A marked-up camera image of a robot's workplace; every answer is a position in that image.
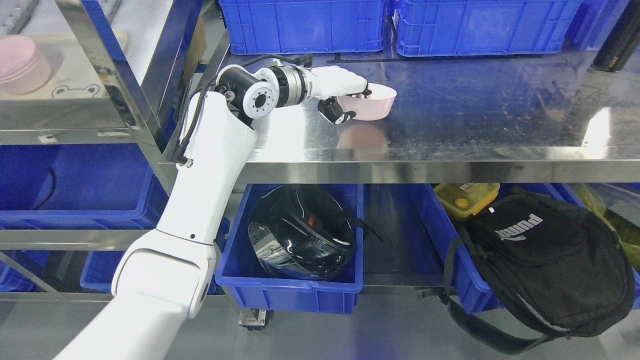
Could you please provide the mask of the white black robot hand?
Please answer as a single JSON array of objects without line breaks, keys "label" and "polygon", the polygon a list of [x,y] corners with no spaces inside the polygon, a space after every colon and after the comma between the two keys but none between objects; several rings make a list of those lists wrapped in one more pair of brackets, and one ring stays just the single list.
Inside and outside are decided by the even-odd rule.
[{"label": "white black robot hand", "polygon": [[363,94],[371,95],[368,81],[340,66],[322,66],[304,71],[307,82],[306,98],[318,99],[317,109],[333,125],[341,125],[356,116],[354,111],[344,111],[337,97]]}]

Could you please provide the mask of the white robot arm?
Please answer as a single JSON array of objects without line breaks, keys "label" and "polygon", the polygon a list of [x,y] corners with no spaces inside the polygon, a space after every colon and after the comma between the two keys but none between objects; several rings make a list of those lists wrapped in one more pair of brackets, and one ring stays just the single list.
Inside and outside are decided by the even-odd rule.
[{"label": "white robot arm", "polygon": [[190,101],[176,155],[177,176],[153,230],[126,249],[113,299],[67,344],[58,360],[162,360],[210,288],[215,244],[234,185],[258,135],[229,109],[228,92],[249,120],[279,105],[274,67],[232,64]]}]

